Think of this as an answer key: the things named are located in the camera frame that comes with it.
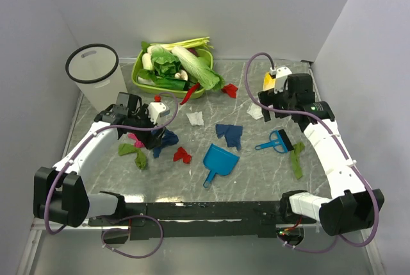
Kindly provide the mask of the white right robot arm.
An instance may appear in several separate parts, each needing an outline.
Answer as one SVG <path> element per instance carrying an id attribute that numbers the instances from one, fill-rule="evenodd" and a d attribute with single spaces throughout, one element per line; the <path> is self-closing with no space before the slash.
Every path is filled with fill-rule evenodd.
<path id="1" fill-rule="evenodd" d="M 273 107 L 275 117 L 291 117 L 298 124 L 313 146 L 331 189 L 328 199 L 303 190 L 283 194 L 281 218 L 291 223 L 300 216 L 309 217 L 330 236 L 371 228 L 384 196 L 356 174 L 356 163 L 345 149 L 331 107 L 316 100 L 312 77 L 294 74 L 287 67 L 270 70 L 258 98 L 264 107 Z"/>

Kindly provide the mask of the small red paper scrap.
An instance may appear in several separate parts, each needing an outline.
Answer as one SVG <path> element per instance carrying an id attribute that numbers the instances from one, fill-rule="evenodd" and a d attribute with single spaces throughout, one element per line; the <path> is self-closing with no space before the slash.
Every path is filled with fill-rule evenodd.
<path id="1" fill-rule="evenodd" d="M 189 164 L 192 160 L 192 156 L 188 154 L 183 147 L 179 147 L 174 153 L 173 161 L 177 162 L 179 160 L 182 160 L 185 164 Z"/>

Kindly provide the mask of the dark blue paper scrap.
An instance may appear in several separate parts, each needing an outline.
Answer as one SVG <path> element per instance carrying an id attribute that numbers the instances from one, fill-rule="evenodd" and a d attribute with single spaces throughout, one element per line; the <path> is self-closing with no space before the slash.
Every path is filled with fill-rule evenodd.
<path id="1" fill-rule="evenodd" d="M 161 138 L 161 144 L 152 150 L 153 157 L 158 158 L 165 147 L 176 145 L 178 142 L 178 136 L 173 131 L 166 129 Z"/>
<path id="2" fill-rule="evenodd" d="M 216 124 L 215 131 L 218 138 L 225 138 L 227 147 L 235 147 L 237 151 L 241 150 L 241 137 L 243 127 L 232 124 Z"/>

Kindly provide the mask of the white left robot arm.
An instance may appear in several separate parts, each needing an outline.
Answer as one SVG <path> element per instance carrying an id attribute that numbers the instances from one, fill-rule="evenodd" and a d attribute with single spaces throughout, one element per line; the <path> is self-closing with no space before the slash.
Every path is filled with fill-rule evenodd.
<path id="1" fill-rule="evenodd" d="M 107 191 L 89 194 L 85 180 L 97 161 L 124 134 L 132 133 L 147 149 L 158 147 L 166 130 L 158 126 L 158 121 L 169 112 L 169 107 L 160 101 L 144 104 L 139 96 L 119 93 L 116 103 L 96 115 L 87 134 L 65 158 L 51 168 L 37 170 L 34 216 L 73 228 L 94 217 L 104 217 L 112 225 L 124 222 L 124 196 Z"/>

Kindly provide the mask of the blue hand brush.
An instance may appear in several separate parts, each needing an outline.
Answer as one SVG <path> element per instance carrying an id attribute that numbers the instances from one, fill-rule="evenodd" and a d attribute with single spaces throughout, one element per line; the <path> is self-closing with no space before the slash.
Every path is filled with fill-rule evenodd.
<path id="1" fill-rule="evenodd" d="M 255 150 L 272 148 L 280 154 L 288 153 L 294 150 L 292 143 L 284 129 L 274 130 L 269 135 L 269 141 L 255 146 Z"/>

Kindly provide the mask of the pink paper scrap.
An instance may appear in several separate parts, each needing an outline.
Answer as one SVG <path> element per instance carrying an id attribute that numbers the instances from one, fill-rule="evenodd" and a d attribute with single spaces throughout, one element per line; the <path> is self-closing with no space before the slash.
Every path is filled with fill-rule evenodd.
<path id="1" fill-rule="evenodd" d="M 144 144 L 136 137 L 134 133 L 128 133 L 127 136 L 134 141 L 134 146 L 136 148 L 144 148 Z"/>

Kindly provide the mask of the white paper scrap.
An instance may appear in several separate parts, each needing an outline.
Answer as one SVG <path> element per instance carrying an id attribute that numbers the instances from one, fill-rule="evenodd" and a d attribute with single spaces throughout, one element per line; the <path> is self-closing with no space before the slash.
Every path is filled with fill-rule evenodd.
<path id="1" fill-rule="evenodd" d="M 251 103 L 247 109 L 247 114 L 250 115 L 254 120 L 259 120 L 263 118 L 261 107 Z"/>
<path id="2" fill-rule="evenodd" d="M 187 113 L 186 116 L 192 126 L 204 126 L 202 112 Z"/>

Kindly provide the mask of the blue dustpan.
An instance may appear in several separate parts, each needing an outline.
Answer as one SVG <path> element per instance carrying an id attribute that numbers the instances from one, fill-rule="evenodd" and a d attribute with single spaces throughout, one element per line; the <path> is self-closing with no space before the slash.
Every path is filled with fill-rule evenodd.
<path id="1" fill-rule="evenodd" d="M 203 183 L 204 188 L 209 188 L 216 175 L 227 176 L 235 168 L 240 157 L 236 156 L 221 147 L 211 144 L 204 159 L 203 164 L 209 170 Z"/>

